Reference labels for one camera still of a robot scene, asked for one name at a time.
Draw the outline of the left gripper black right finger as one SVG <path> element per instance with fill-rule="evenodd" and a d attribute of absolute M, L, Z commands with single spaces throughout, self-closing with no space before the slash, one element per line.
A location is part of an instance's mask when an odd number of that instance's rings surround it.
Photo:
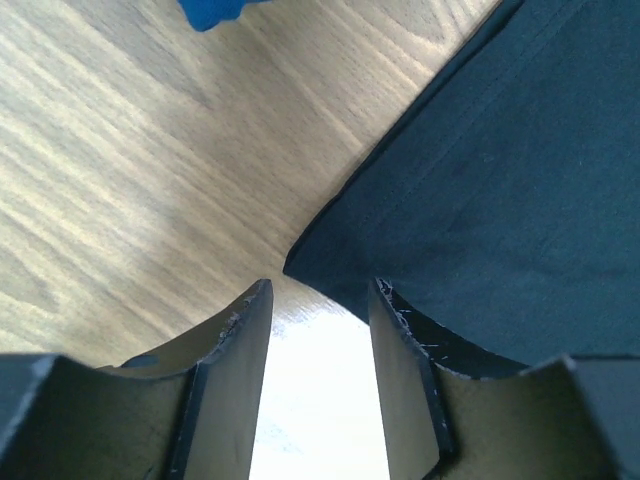
<path fill-rule="evenodd" d="M 639 360 L 487 351 L 369 288 L 369 326 L 394 479 L 635 479 Z"/>

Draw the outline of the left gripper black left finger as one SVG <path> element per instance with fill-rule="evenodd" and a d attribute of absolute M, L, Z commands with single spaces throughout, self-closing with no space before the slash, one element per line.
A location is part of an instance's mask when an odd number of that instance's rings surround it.
<path fill-rule="evenodd" d="M 272 285 L 261 279 L 118 367 L 3 355 L 2 477 L 247 478 L 272 310 Z"/>

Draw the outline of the black t shirt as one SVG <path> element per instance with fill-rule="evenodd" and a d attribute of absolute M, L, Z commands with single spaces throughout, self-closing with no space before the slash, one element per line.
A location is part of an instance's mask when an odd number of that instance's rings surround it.
<path fill-rule="evenodd" d="M 534 364 L 639 350 L 639 5 L 503 1 L 291 248 L 359 318 L 371 280 Z"/>

